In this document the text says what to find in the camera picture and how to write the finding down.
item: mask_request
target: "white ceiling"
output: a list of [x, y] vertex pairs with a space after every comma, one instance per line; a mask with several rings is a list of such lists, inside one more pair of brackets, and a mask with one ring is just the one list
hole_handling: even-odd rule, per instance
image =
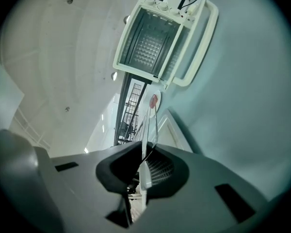
[[137, 0], [20, 0], [0, 33], [0, 61], [25, 94], [19, 110], [49, 154], [84, 151], [123, 73], [111, 80], [123, 18]]

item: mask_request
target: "black slot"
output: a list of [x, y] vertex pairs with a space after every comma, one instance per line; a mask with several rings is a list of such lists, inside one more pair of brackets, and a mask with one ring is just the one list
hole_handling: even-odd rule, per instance
[[55, 166], [56, 170], [58, 172], [61, 172], [61, 171], [65, 171], [67, 169], [70, 169], [70, 168], [73, 168], [73, 167], [76, 167], [78, 166], [77, 163], [75, 162], [69, 162], [69, 163], [66, 163], [66, 164], [62, 164], [62, 165], [59, 165], [59, 166]]
[[218, 185], [215, 189], [238, 223], [244, 222], [255, 213], [251, 206], [229, 184]]

